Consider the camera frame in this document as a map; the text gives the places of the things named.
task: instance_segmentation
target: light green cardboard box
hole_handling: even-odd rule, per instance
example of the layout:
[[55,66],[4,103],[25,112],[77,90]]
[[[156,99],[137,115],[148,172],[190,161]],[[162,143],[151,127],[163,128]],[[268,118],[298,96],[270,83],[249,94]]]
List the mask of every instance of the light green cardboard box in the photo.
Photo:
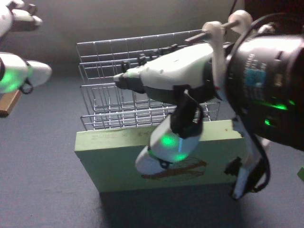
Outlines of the light green cardboard box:
[[174,169],[158,175],[141,175],[137,155],[155,127],[77,132],[75,153],[99,192],[164,188],[233,182],[224,174],[227,163],[246,157],[245,141],[232,130],[232,122],[204,122],[196,150]]

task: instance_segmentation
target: metal grid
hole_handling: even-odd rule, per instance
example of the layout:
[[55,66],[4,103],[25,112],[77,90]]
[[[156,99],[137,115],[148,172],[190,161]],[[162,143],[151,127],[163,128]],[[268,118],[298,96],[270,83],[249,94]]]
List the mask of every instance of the metal grid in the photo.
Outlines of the metal grid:
[[[123,61],[136,67],[141,53],[151,53],[172,44],[183,48],[183,41],[199,32],[193,30],[78,43],[79,71],[84,82],[80,91],[87,110],[87,115],[81,116],[85,130],[158,125],[176,106],[154,101],[147,95],[130,90],[121,90],[113,82],[113,76],[122,72]],[[219,102],[201,105],[204,121],[217,119]]]

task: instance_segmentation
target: blue label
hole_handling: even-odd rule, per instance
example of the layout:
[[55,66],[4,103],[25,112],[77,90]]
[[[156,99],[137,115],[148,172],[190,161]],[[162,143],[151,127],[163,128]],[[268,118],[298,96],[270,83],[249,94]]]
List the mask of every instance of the blue label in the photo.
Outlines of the blue label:
[[266,73],[263,70],[246,69],[245,85],[262,88],[264,86]]

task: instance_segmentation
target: metal wire rack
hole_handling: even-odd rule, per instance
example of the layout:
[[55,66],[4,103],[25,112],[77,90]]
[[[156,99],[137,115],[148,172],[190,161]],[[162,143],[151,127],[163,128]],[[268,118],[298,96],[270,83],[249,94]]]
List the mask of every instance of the metal wire rack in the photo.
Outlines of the metal wire rack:
[[[87,110],[87,115],[81,116],[80,119],[85,130],[158,125],[176,106],[154,101],[147,95],[121,90],[113,82],[113,76],[122,72],[123,61],[127,61],[131,67],[136,67],[137,58],[141,53],[159,50],[172,44],[183,48],[183,41],[199,32],[200,30],[193,30],[78,43],[78,68],[84,82],[80,91]],[[204,121],[217,119],[219,102],[201,105]]]

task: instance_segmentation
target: dark background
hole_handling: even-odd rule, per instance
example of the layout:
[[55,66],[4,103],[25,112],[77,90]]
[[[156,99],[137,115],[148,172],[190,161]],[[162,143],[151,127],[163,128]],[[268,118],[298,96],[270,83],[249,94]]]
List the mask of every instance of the dark background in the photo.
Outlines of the dark background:
[[[0,119],[0,228],[304,227],[304,182],[296,175],[304,154],[290,147],[272,145],[269,186],[239,202],[226,184],[99,196],[73,152],[86,113],[76,42],[199,29],[206,21],[225,22],[232,1],[31,2],[44,26],[11,34],[1,49],[50,63],[53,76]],[[232,116],[221,104],[219,119]]]

